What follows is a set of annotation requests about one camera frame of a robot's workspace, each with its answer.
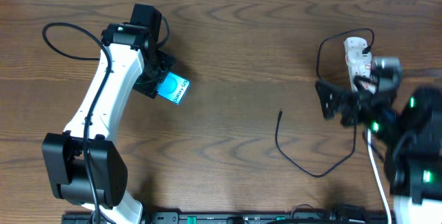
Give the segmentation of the Galaxy S25 smartphone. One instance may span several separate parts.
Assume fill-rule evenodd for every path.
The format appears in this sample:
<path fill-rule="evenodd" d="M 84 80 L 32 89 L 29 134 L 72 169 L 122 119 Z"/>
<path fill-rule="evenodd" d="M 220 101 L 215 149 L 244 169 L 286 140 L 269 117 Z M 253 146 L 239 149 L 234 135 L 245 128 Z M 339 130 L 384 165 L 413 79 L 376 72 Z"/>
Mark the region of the Galaxy S25 smartphone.
<path fill-rule="evenodd" d="M 189 80 L 174 73 L 169 73 L 164 81 L 158 85 L 157 94 L 174 104 L 180 104 L 190 85 Z"/>

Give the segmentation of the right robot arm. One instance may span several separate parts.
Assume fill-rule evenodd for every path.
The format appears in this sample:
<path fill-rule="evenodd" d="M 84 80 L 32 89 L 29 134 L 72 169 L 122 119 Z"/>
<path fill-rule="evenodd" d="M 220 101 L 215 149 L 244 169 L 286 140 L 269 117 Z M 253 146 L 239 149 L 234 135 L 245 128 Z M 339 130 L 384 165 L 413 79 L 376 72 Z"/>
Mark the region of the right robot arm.
<path fill-rule="evenodd" d="M 357 75 L 355 91 L 323 80 L 315 84 L 326 119 L 341 113 L 343 126 L 364 124 L 367 137 L 387 146 L 384 171 L 397 223 L 441 222 L 441 90 L 418 87 L 397 113 L 398 75 Z"/>

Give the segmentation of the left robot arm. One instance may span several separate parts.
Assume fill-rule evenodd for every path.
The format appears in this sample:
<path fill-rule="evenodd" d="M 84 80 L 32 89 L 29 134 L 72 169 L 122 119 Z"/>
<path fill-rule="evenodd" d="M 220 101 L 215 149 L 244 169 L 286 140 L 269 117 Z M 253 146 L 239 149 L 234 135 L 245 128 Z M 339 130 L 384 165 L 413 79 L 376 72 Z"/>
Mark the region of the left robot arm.
<path fill-rule="evenodd" d="M 144 206 L 127 191 L 128 169 L 117 131 L 132 91 L 174 100 L 187 82 L 171 72 L 161 51 L 166 22 L 151 5 L 135 4 L 131 19 L 109 24 L 100 38 L 98 67 L 86 96 L 62 133 L 47 133 L 42 153 L 55 198 L 91 209 L 91 223 L 143 223 Z"/>

